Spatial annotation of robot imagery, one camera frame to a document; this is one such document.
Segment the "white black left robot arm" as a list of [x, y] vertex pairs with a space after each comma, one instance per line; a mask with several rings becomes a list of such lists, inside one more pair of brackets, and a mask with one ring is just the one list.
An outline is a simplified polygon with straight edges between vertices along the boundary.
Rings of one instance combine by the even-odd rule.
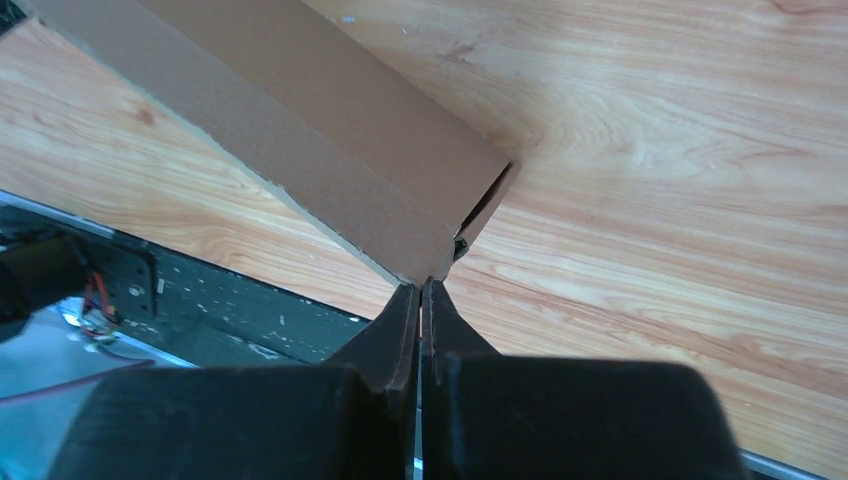
[[32, 315], [79, 293], [90, 271], [84, 238], [68, 231], [1, 235], [1, 341], [20, 335]]

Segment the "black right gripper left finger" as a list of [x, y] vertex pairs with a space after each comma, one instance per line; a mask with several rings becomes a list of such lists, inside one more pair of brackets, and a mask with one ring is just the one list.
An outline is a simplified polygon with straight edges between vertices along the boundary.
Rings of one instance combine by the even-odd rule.
[[420, 291], [317, 365], [144, 368], [107, 376], [52, 479], [410, 479]]

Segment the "brown cardboard box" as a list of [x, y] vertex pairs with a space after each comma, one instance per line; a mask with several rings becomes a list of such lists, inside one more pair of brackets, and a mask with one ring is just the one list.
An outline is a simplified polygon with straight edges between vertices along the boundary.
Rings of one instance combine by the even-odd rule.
[[25, 1], [392, 283], [447, 276], [517, 164], [301, 1]]

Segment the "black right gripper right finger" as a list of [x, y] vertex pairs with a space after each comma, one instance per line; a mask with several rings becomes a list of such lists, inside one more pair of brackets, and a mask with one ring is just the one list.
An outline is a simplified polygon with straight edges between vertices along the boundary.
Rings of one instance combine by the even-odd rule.
[[427, 479], [745, 479], [724, 410], [683, 364], [498, 352], [444, 284], [422, 292]]

